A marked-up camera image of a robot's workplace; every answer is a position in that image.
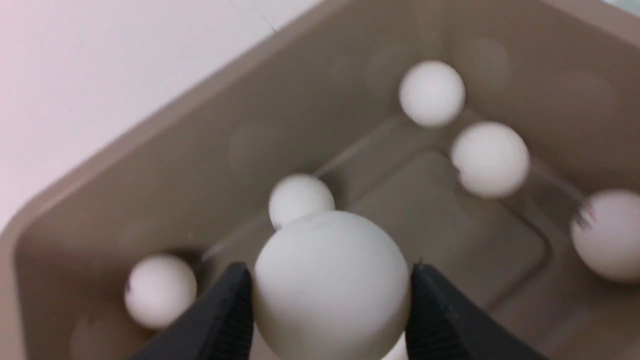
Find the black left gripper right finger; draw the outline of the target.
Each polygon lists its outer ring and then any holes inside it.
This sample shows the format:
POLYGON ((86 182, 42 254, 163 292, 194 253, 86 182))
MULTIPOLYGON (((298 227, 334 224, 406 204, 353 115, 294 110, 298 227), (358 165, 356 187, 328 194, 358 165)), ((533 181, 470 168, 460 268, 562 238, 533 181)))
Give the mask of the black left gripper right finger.
POLYGON ((545 360, 455 287, 433 265, 411 272, 405 335, 410 360, 545 360))

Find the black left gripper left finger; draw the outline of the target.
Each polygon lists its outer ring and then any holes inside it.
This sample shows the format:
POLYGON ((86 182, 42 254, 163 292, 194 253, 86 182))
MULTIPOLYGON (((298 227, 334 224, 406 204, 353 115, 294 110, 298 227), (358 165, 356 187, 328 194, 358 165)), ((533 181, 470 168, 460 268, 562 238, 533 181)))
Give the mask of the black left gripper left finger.
POLYGON ((132 360, 248 360, 254 334, 252 277, 233 262, 202 296, 132 360))

